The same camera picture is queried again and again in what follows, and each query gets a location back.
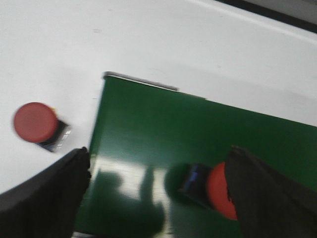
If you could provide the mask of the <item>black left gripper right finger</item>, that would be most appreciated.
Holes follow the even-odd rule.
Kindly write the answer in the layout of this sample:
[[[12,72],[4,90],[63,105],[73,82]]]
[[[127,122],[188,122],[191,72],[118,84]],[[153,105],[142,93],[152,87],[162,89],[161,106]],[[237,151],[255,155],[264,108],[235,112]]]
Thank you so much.
[[[232,147],[224,170],[244,238],[317,236],[316,192],[241,147]]]

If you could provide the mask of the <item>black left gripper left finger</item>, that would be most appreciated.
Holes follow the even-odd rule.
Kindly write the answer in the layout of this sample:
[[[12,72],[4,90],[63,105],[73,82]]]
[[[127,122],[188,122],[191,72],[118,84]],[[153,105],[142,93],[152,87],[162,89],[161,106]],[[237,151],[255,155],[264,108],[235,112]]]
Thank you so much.
[[[70,238],[90,181],[87,148],[74,149],[0,195],[2,238]]]

